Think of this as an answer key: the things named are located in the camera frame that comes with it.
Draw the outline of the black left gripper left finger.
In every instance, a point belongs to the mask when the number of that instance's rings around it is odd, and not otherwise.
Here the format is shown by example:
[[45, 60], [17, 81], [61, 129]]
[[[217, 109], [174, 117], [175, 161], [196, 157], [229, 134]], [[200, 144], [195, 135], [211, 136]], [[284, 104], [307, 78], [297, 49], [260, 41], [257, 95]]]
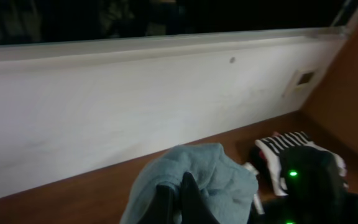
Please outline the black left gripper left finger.
[[173, 224], [174, 199], [173, 189], [156, 186], [155, 195], [138, 224]]

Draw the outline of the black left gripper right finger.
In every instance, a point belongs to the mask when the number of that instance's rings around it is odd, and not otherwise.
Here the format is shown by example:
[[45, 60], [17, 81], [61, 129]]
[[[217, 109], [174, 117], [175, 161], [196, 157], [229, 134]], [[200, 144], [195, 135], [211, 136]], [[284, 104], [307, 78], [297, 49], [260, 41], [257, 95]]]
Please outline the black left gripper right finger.
[[219, 224], [204, 203], [191, 173], [183, 174], [180, 191], [182, 224]]

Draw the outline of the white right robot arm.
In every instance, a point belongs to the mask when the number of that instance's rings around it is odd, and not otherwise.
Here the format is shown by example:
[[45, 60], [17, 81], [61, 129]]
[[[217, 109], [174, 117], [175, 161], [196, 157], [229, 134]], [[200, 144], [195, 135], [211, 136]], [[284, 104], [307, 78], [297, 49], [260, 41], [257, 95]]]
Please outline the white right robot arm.
[[358, 194], [345, 188], [332, 153], [298, 146], [278, 159], [278, 188], [286, 196], [253, 205], [249, 223], [358, 224]]

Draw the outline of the light blue t-shirt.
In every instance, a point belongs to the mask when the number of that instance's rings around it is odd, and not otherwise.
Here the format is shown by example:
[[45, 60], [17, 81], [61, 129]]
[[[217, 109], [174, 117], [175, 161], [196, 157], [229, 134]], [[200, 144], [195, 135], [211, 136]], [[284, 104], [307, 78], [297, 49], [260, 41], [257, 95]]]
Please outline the light blue t-shirt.
[[247, 223], [258, 181], [229, 158], [219, 143], [175, 146], [150, 161], [132, 185], [120, 222], [137, 223], [158, 185], [170, 187], [179, 196], [185, 172], [193, 175], [204, 203], [219, 223]]

